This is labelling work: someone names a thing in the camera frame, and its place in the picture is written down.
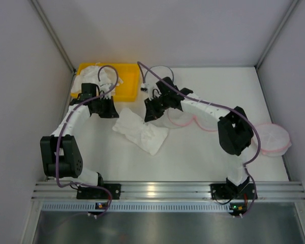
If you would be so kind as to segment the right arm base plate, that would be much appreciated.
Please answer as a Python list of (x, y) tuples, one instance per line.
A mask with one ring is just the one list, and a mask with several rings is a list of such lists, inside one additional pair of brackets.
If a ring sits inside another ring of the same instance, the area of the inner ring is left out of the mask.
[(227, 183), (218, 183), (210, 185), (211, 197), (213, 200), (252, 200), (256, 190), (252, 183), (243, 186), (235, 186)]

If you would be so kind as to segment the white bra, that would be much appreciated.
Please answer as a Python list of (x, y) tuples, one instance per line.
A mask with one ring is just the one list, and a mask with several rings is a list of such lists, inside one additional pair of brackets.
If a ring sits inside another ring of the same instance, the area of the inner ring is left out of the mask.
[(119, 118), (112, 129), (124, 135), (129, 141), (151, 156), (157, 154), (169, 134), (168, 128), (146, 123), (129, 108), (124, 108), (120, 112)]

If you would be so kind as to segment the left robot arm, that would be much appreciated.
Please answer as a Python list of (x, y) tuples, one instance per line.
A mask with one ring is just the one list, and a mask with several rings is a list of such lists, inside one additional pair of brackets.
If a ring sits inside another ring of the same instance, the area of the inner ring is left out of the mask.
[(54, 177), (61, 188), (71, 185), (95, 188), (104, 186), (101, 174), (84, 166), (76, 137), (94, 114), (100, 118), (119, 117), (111, 95), (114, 89), (115, 85), (101, 88), (94, 83), (82, 84), (81, 92), (71, 99), (68, 111), (57, 129), (41, 138), (44, 174)]

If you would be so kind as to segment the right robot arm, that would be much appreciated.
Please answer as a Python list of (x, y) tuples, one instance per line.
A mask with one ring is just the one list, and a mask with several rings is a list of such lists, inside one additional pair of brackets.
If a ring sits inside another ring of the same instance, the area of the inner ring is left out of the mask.
[(165, 111), (172, 108), (216, 126), (220, 147), (232, 157), (225, 162), (228, 188), (238, 193), (249, 183), (250, 177), (243, 168), (242, 153), (251, 145), (254, 133), (241, 107), (237, 106), (231, 111), (204, 103), (192, 90), (179, 90), (170, 77), (163, 78), (155, 85), (143, 83), (140, 89), (148, 93), (148, 98), (144, 100), (145, 122), (161, 118)]

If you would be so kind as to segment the pink-trimmed mesh laundry bag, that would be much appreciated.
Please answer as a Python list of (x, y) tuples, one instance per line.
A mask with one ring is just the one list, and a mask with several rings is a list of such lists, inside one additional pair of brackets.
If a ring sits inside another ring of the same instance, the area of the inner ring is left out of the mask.
[(195, 123), (200, 129), (207, 132), (216, 132), (218, 130), (217, 123), (211, 120), (205, 120), (196, 115), (189, 113), (180, 113), (173, 116), (169, 111), (167, 112), (168, 123), (175, 127), (187, 127), (192, 123)]

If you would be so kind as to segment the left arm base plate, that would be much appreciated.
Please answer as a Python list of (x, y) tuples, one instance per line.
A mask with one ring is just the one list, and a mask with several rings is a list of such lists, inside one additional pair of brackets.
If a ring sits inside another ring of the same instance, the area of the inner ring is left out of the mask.
[[(103, 186), (112, 196), (112, 200), (119, 200), (121, 194), (121, 184), (104, 184)], [(109, 194), (97, 188), (79, 186), (76, 199), (78, 200), (102, 200), (110, 199)]]

